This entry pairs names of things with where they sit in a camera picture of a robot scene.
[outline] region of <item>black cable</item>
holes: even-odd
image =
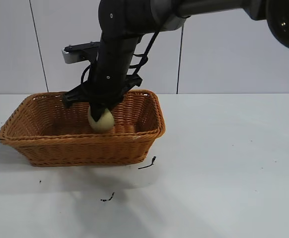
[[[148,58],[148,54],[149,51],[151,50],[156,38],[158,37],[159,33],[161,32],[162,28],[164,27],[165,23],[167,22],[167,20],[170,18],[170,16],[172,14],[177,15],[177,9],[179,8],[179,6],[182,4],[183,0],[178,0],[177,4],[174,4],[171,12],[166,16],[166,18],[162,21],[162,23],[160,24],[160,26],[158,27],[158,29],[155,31],[155,33],[153,34],[148,46],[146,47],[145,52],[143,53],[143,57],[141,58],[138,67],[135,69],[133,75],[136,75],[139,70],[141,69],[141,67],[145,64],[145,60]]]

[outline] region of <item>metal bracket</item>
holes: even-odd
[[[99,42],[90,42],[81,45],[67,46],[62,49],[65,63],[77,63],[88,60],[94,63],[97,59]]]

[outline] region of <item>white table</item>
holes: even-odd
[[[25,96],[0,95],[0,126]],[[0,238],[289,238],[289,94],[159,98],[142,164],[35,168],[0,145]]]

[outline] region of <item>basket rim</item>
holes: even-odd
[[[24,142],[31,144],[35,141],[49,141],[50,144],[59,144],[64,142],[69,142],[74,139],[81,141],[82,139],[93,138],[93,140],[97,139],[99,142],[103,142],[104,140],[108,141],[110,138],[124,138],[126,140],[135,140],[135,138],[143,140],[150,140],[154,138],[161,137],[165,132],[165,123],[162,115],[162,111],[160,108],[158,97],[155,93],[149,90],[131,90],[128,94],[148,94],[153,98],[154,110],[157,112],[157,120],[158,120],[158,128],[150,131],[141,131],[136,133],[98,133],[98,134],[66,134],[66,135],[37,135],[37,136],[8,136],[6,132],[10,128],[10,126],[15,122],[18,118],[19,113],[26,108],[27,103],[33,100],[36,97],[55,97],[56,95],[60,95],[64,92],[46,92],[46,93],[36,93],[26,97],[22,103],[15,109],[12,115],[8,118],[5,124],[0,129],[0,142],[5,144],[10,144],[10,142]]]

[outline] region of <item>woven basket wall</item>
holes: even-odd
[[[165,132],[157,96],[130,91],[112,114],[114,128],[99,134],[87,120],[88,103],[66,109],[62,92],[27,97],[0,130],[10,145],[34,166],[127,165],[142,162]]]

